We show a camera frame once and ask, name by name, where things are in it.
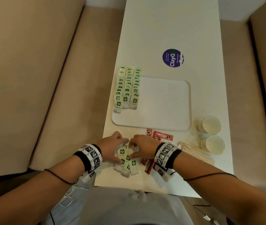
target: purple sticker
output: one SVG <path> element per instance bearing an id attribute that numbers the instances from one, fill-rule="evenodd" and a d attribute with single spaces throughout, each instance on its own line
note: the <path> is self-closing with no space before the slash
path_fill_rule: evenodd
<path id="1" fill-rule="evenodd" d="M 184 63 L 184 56 L 176 49 L 169 49 L 163 53 L 163 61 L 170 67 L 179 67 Z"/>

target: hand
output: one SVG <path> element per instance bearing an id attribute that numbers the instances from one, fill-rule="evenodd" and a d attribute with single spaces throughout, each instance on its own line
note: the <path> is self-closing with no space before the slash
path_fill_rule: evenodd
<path id="1" fill-rule="evenodd" d="M 132 153 L 130 159 L 153 159 L 155 157 L 155 152 L 159 144 L 161 144 L 161 142 L 157 141 L 151 136 L 135 135 L 134 138 L 130 140 L 129 147 L 131 147 L 132 145 L 134 147 L 138 146 L 139 151 Z"/>
<path id="2" fill-rule="evenodd" d="M 126 144 L 129 139 L 122 138 L 120 132 L 113 133 L 112 136 L 101 139 L 96 145 L 102 151 L 103 162 L 122 163 L 122 161 L 115 156 L 115 150 L 120 144 Z"/>

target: white table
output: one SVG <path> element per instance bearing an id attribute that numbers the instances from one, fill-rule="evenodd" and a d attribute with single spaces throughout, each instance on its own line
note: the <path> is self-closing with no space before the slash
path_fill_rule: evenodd
<path id="1" fill-rule="evenodd" d="M 173 68 L 164 63 L 162 55 L 168 49 L 177 49 L 184 55 L 180 67 Z M 187 132 L 161 132 L 174 135 L 174 143 L 184 140 L 198 143 L 198 121 L 209 115 L 217 117 L 222 125 L 218 135 L 225 141 L 226 149 L 222 155 L 213 157 L 215 166 L 233 173 L 217 0 L 127 0 L 115 73 L 122 65 L 140 67 L 147 76 L 188 81 L 191 86 L 191 128 Z M 116 75 L 103 137 L 115 131 L 129 139 L 135 134 L 146 134 L 146 129 L 113 124 L 115 85 Z M 199 197 L 178 174 L 164 182 L 157 172 L 147 175 L 142 165 L 139 168 L 139 174 L 127 179 L 114 171 L 112 164 L 105 163 L 96 175 L 95 185 Z"/>

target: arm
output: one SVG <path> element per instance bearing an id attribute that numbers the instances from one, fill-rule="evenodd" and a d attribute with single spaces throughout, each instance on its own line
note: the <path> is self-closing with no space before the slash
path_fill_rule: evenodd
<path id="1" fill-rule="evenodd" d="M 131 158 L 153 159 L 160 142 L 146 135 L 135 135 L 130 145 L 139 151 Z M 186 153 L 180 153 L 173 168 L 184 179 L 223 172 Z M 188 182 L 206 201 L 239 224 L 266 224 L 266 193 L 230 175 L 214 175 Z"/>
<path id="2" fill-rule="evenodd" d="M 128 141 L 122 138 L 119 132 L 100 140 L 97 146 L 102 151 L 103 162 L 120 163 L 114 152 L 120 144 Z M 85 167 L 81 159 L 73 155 L 50 170 L 64 180 L 74 183 L 84 173 Z M 0 197 L 0 224 L 36 225 L 46 217 L 70 187 L 71 185 L 47 171 L 36 175 Z"/>

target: forearm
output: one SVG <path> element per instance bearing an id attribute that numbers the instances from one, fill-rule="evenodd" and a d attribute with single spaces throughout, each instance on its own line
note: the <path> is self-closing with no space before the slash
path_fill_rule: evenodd
<path id="1" fill-rule="evenodd" d="M 185 153 L 178 155 L 173 167 L 184 179 L 223 172 Z M 188 183 L 203 199 L 230 219 L 240 224 L 265 222 L 261 217 L 266 213 L 266 194 L 259 189 L 230 175 L 214 175 Z"/>
<path id="2" fill-rule="evenodd" d="M 64 180 L 74 183 L 85 171 L 77 156 L 50 168 Z M 37 224 L 71 187 L 44 171 L 25 184 L 0 197 L 0 224 Z"/>

